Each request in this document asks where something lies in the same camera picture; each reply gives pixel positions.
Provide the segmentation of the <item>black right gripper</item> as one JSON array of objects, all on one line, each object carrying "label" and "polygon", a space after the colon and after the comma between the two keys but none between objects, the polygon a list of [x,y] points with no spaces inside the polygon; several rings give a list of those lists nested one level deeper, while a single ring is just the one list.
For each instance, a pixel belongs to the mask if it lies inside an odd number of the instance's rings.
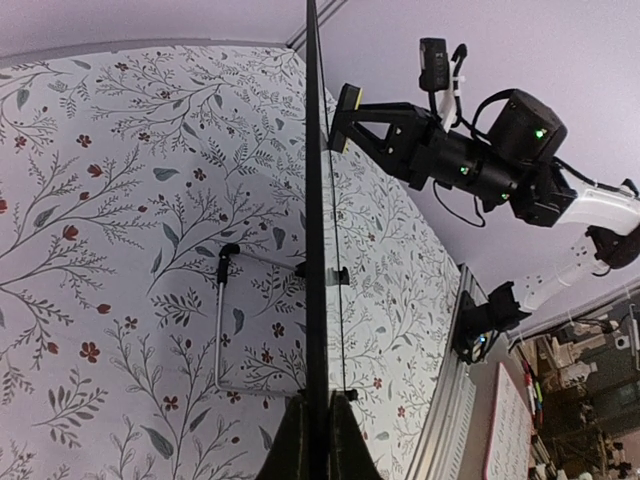
[{"label": "black right gripper", "polygon": [[[476,129],[480,113],[504,101],[489,131]],[[552,227],[575,200],[575,191],[555,164],[568,130],[559,116],[531,94],[500,91],[477,108],[470,135],[435,128],[432,114],[408,102],[363,104],[362,121],[389,123],[383,138],[360,121],[342,119],[339,132],[385,174],[422,190],[431,179],[478,198],[483,210],[509,204],[515,217]]]}]

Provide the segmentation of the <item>yellow black whiteboard eraser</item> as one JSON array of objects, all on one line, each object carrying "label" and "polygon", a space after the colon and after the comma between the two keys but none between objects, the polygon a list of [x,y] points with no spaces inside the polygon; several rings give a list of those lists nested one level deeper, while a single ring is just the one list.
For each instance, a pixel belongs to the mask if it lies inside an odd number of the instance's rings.
[{"label": "yellow black whiteboard eraser", "polygon": [[341,88],[328,138],[328,148],[331,151],[344,154],[350,140],[360,144],[366,139],[355,119],[361,98],[360,87],[345,84]]}]

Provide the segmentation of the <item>white whiteboard black frame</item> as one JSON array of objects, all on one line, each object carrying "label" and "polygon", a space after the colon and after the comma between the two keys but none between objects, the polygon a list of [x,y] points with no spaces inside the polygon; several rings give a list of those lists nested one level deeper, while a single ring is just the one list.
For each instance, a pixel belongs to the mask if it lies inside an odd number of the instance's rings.
[{"label": "white whiteboard black frame", "polygon": [[344,389],[342,379],[342,286],[327,286],[326,271],[340,269],[333,153],[328,149],[330,112],[327,100],[318,3],[307,1],[306,63],[306,280],[307,280],[307,391],[313,400],[328,404]]}]

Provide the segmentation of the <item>white red-lettered sign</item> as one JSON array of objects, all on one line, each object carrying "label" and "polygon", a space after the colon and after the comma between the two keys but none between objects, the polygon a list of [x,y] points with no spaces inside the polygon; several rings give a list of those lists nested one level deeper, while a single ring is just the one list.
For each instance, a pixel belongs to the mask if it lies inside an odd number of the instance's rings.
[{"label": "white red-lettered sign", "polygon": [[532,433],[529,401],[522,398],[504,363],[497,368],[494,409],[486,454],[484,478],[528,478]]}]

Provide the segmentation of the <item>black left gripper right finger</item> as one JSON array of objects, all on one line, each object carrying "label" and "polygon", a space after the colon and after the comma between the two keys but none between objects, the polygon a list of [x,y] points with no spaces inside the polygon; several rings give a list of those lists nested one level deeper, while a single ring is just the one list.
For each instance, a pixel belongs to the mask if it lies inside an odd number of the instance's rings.
[{"label": "black left gripper right finger", "polygon": [[348,397],[339,392],[330,401],[329,478],[380,480]]}]

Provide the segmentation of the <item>aluminium front rail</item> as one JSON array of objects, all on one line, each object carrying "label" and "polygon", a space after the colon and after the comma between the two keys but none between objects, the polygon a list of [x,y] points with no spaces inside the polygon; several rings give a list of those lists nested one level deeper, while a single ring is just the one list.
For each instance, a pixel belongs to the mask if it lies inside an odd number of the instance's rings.
[{"label": "aluminium front rail", "polygon": [[473,293],[475,279],[461,264],[453,319],[430,409],[424,422],[406,477],[408,479],[456,479],[460,473],[469,432],[476,387],[469,366],[454,347],[464,298]]}]

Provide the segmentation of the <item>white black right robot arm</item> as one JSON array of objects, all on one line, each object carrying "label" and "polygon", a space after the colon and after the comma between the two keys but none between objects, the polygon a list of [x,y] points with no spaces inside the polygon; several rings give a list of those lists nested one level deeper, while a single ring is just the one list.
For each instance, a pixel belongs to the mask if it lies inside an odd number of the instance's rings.
[{"label": "white black right robot arm", "polygon": [[630,184],[598,184],[555,157],[566,129],[553,113],[520,90],[496,99],[514,105],[503,111],[490,136],[462,135],[459,96],[446,93],[428,108],[411,103],[363,104],[361,88],[340,91],[329,147],[343,152],[355,143],[387,175],[414,190],[457,189],[471,195],[485,213],[508,205],[532,226],[582,224],[578,239],[554,262],[496,287],[485,303],[467,313],[490,326],[512,325],[576,281],[627,266],[639,255],[639,193]]}]

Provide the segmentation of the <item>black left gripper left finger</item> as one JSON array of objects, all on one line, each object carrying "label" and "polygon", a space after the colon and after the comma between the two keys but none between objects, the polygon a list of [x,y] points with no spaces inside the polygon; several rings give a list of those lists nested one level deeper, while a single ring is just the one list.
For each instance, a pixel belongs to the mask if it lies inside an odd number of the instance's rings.
[{"label": "black left gripper left finger", "polygon": [[285,410],[257,480],[306,478],[306,401],[293,397]]}]

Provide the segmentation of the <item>black whiteboard stand foot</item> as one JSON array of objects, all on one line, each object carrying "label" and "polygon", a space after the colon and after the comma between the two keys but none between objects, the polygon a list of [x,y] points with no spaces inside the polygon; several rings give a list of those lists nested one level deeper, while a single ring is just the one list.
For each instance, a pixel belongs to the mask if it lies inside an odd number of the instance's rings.
[{"label": "black whiteboard stand foot", "polygon": [[349,389],[345,391],[345,396],[349,401],[355,401],[358,398],[358,392],[356,389]]},{"label": "black whiteboard stand foot", "polygon": [[327,286],[348,286],[350,284],[350,275],[347,267],[341,267],[340,269],[329,268],[326,271],[326,285]]}]

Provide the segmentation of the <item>aluminium corner post right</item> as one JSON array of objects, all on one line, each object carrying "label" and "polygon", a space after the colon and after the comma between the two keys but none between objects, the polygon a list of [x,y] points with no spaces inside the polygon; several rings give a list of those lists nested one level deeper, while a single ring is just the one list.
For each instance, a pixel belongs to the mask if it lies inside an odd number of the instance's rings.
[{"label": "aluminium corner post right", "polygon": [[[317,25],[318,28],[324,26],[329,20],[337,15],[337,13],[344,8],[348,3],[347,0],[326,0],[320,1],[316,8],[317,11]],[[285,45],[293,50],[300,50],[307,43],[306,32],[308,27],[306,21],[289,37],[285,42]]]}]

